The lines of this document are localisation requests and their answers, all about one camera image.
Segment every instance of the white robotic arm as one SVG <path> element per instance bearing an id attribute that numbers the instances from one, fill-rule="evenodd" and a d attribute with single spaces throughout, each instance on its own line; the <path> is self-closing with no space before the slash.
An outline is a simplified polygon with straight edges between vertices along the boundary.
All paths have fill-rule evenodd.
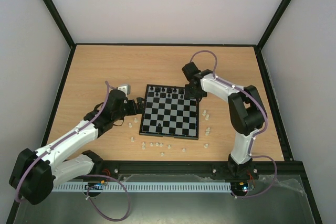
<path id="1" fill-rule="evenodd" d="M 228 81 L 219 79 L 210 70 L 200 71 L 193 62 L 186 64 L 182 71 L 189 81 L 185 86 L 186 98 L 202 99 L 209 92 L 229 104 L 231 123 L 236 130 L 235 146 L 229 160 L 232 159 L 236 167 L 247 163 L 251 159 L 250 152 L 255 140 L 254 136 L 262 128 L 264 118 L 255 104 L 240 90 L 248 92 L 263 107 L 257 89 L 254 86 L 244 88 L 230 84 Z"/>
<path id="2" fill-rule="evenodd" d="M 92 151 L 65 160 L 82 146 L 110 130 L 116 121 L 123 120 L 126 115 L 143 112 L 143 99 L 137 98 L 135 103 L 134 100 L 128 100 L 129 93 L 129 85 L 111 90 L 101 112 L 98 110 L 101 104 L 98 104 L 75 128 L 59 139 L 34 152 L 23 150 L 17 158 L 9 184 L 16 188 L 24 172 L 40 158 L 20 188 L 20 193 L 35 205 L 43 201 L 59 184 L 88 173 L 99 174 L 102 159 Z"/>
<path id="3" fill-rule="evenodd" d="M 214 76 L 209 73 L 205 75 L 201 79 L 201 87 L 202 90 L 205 92 L 209 92 L 214 94 L 215 96 L 221 98 L 225 102 L 228 102 L 228 97 L 232 93 L 238 93 L 239 91 L 234 89 L 232 86 L 228 86 L 223 84 L 222 82 L 219 82 L 214 78 Z M 236 132 L 236 139 L 235 139 L 235 146 L 233 150 L 231 151 L 231 158 L 237 163 L 237 164 L 243 164 L 250 160 L 249 152 L 252 148 L 250 144 L 253 145 L 253 135 L 257 133 L 259 129 L 255 129 L 247 136 L 244 134 L 240 134 Z"/>

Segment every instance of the gray wall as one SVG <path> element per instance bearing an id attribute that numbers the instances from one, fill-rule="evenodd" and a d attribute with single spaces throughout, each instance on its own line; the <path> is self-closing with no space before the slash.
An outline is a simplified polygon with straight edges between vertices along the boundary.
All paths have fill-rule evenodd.
<path id="1" fill-rule="evenodd" d="M 263 53 L 295 159 L 335 223 L 336 0 L 293 0 Z"/>
<path id="2" fill-rule="evenodd" d="M 54 0 L 75 42 L 256 44 L 281 0 Z"/>
<path id="3" fill-rule="evenodd" d="M 0 0 L 0 223 L 16 157 L 41 143 L 68 54 L 42 0 Z"/>

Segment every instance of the chessboard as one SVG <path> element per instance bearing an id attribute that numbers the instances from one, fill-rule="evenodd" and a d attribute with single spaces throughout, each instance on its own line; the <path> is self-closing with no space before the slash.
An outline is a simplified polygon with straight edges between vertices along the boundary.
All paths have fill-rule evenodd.
<path id="1" fill-rule="evenodd" d="M 198 102 L 184 99 L 184 87 L 147 85 L 140 135 L 198 140 Z"/>

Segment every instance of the black metal frame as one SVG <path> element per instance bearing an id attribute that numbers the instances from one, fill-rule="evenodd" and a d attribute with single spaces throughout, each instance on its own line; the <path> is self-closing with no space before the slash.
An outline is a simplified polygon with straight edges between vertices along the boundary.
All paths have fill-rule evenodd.
<path id="1" fill-rule="evenodd" d="M 271 113 L 276 126 L 276 131 L 278 134 L 281 150 L 284 156 L 283 162 L 276 162 L 278 167 L 278 174 L 280 175 L 300 175 L 303 186 L 307 193 L 308 201 L 310 204 L 311 211 L 316 223 L 322 223 L 316 202 L 314 200 L 312 190 L 307 178 L 307 174 L 302 162 L 294 161 L 293 155 L 290 149 L 290 145 L 287 139 L 286 131 L 281 119 L 279 112 L 277 100 L 273 92 L 273 88 L 269 79 L 269 74 L 261 53 L 262 48 L 266 44 L 268 38 L 270 37 L 275 26 L 279 22 L 283 13 L 285 12 L 287 6 L 291 0 L 282 0 L 277 11 L 275 12 L 273 18 L 271 19 L 267 29 L 265 30 L 261 40 L 258 45 L 236 45 L 236 44 L 139 44 L 139 43 L 78 43 L 75 44 L 70 33 L 68 32 L 64 22 L 62 21 L 55 5 L 52 0 L 43 0 L 49 9 L 52 17 L 54 18 L 57 26 L 62 32 L 65 40 L 67 41 L 69 47 L 71 48 L 69 58 L 64 70 L 62 80 L 55 98 L 55 103 L 48 121 L 46 132 L 41 143 L 42 146 L 46 145 L 49 134 L 51 131 L 51 126 L 54 122 L 58 104 L 62 95 L 64 85 L 66 83 L 67 75 L 71 66 L 71 62 L 76 50 L 76 45 L 124 45 L 124 46 L 193 46 L 193 47 L 253 47 L 256 54 L 256 59 L 259 65 L 259 70 L 263 83 L 266 90 L 267 99 L 269 101 Z M 272 162 L 254 162 L 255 168 L 258 170 L 259 174 L 273 174 L 274 166 Z M 214 179 L 226 179 L 229 181 L 235 181 L 233 178 L 227 177 L 225 172 L 227 167 L 227 162 L 143 162 L 143 161 L 104 161 L 104 167 L 107 167 L 111 171 L 118 169 L 119 174 L 195 174 L 200 176 L 209 176 Z M 11 212 L 7 219 L 7 224 L 11 224 L 15 220 L 19 203 L 14 202 Z"/>

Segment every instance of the wooden tabletop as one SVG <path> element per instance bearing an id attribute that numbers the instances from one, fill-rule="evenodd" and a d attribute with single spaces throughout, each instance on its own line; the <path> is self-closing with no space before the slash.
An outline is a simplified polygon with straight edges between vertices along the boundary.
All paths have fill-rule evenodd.
<path id="1" fill-rule="evenodd" d="M 260 93 L 267 110 L 269 128 L 257 137 L 252 154 L 266 154 L 277 161 L 284 160 L 252 47 L 78 45 L 48 142 L 70 131 L 96 104 L 104 100 L 105 80 L 112 86 L 130 84 L 129 99 L 144 98 L 147 84 L 184 86 L 187 81 L 181 71 L 182 67 L 189 62 L 193 53 L 205 49 L 218 56 L 218 76 L 241 86 L 254 85 Z M 207 53 L 197 55 L 194 62 L 201 70 L 212 69 L 214 65 L 213 56 Z M 228 104 L 208 94 L 199 107 L 198 140 L 140 136 L 141 115 L 127 116 L 122 126 L 113 127 L 71 157 L 92 150 L 105 160 L 226 161 L 235 140 Z M 207 110 L 209 114 L 208 121 L 202 116 L 203 110 Z M 208 136 L 205 135 L 207 127 L 211 128 Z M 135 138 L 135 142 L 131 142 L 131 137 Z M 163 146 L 155 146 L 157 142 L 163 143 Z"/>

